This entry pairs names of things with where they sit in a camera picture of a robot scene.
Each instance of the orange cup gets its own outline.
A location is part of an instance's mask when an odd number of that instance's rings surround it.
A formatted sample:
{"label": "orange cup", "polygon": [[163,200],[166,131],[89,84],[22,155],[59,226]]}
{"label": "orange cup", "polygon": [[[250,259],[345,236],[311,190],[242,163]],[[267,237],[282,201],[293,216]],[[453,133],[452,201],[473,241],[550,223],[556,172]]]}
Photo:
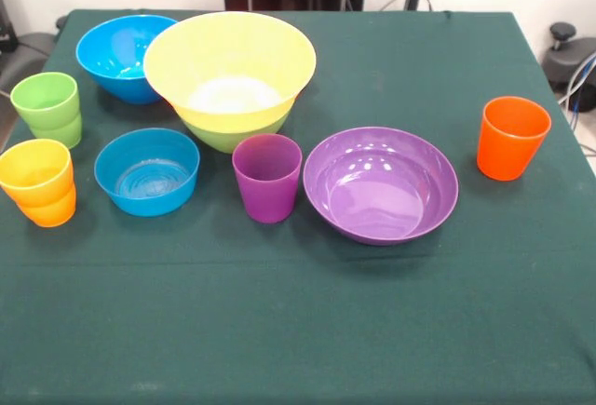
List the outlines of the orange cup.
{"label": "orange cup", "polygon": [[73,160],[61,142],[29,140],[5,151],[0,155],[0,186],[39,226],[62,225],[75,214]]}
{"label": "orange cup", "polygon": [[550,130],[550,115],[537,103],[515,96],[490,100],[482,114],[479,170],[508,182],[520,177]]}

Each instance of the green cup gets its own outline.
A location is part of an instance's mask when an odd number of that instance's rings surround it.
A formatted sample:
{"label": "green cup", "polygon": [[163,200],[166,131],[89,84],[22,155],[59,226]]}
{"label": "green cup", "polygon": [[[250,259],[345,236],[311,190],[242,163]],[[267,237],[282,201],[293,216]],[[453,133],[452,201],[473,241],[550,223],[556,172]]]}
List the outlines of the green cup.
{"label": "green cup", "polygon": [[36,138],[50,138],[69,149],[81,141],[83,119],[74,78],[65,73],[34,74],[20,81],[10,100]]}

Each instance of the stacked bowls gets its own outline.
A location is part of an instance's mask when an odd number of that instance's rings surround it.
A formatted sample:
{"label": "stacked bowls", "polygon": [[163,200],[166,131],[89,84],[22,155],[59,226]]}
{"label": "stacked bowls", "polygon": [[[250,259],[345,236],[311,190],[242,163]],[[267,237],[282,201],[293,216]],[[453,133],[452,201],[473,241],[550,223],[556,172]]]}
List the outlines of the stacked bowls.
{"label": "stacked bowls", "polygon": [[160,34],[144,73],[200,140],[232,153],[242,140],[281,128],[316,61],[308,38],[283,20],[217,12]]}

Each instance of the green bowl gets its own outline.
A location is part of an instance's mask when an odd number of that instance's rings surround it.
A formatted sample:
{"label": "green bowl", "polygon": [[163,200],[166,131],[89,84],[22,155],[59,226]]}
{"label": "green bowl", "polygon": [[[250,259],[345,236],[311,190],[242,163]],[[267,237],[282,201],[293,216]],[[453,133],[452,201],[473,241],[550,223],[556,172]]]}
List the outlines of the green bowl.
{"label": "green bowl", "polygon": [[247,138],[253,135],[258,135],[260,133],[277,133],[278,130],[281,129],[281,126],[283,126],[283,123],[289,114],[290,112],[287,112],[278,121],[264,128],[258,128],[256,130],[250,130],[248,132],[239,133],[211,132],[209,130],[198,128],[197,126],[193,126],[192,124],[189,124],[186,121],[183,122],[190,129],[190,131],[193,132],[196,135],[196,137],[199,138],[202,142],[206,143],[207,145],[220,152],[232,154],[234,152],[234,149],[236,149],[236,146],[238,146],[240,142],[246,140]]}

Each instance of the table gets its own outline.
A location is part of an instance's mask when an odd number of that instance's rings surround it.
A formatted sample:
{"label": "table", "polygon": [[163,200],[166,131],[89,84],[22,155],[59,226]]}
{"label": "table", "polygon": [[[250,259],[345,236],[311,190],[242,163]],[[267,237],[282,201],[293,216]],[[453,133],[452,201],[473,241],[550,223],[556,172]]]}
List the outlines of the table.
{"label": "table", "polygon": [[[338,130],[389,126],[457,171],[440,229],[373,248],[304,193],[283,224],[252,222],[230,155],[202,144],[182,209],[141,219],[113,206],[93,178],[101,148],[135,128],[184,130],[167,104],[117,101],[76,63],[87,29],[133,12],[74,11],[47,61],[80,88],[74,218],[40,229],[0,196],[1,403],[596,401],[596,183],[513,16],[273,13],[318,53],[281,131],[305,155]],[[481,109],[504,94],[553,118],[507,183],[474,163]],[[10,144],[29,138],[19,123]]]}

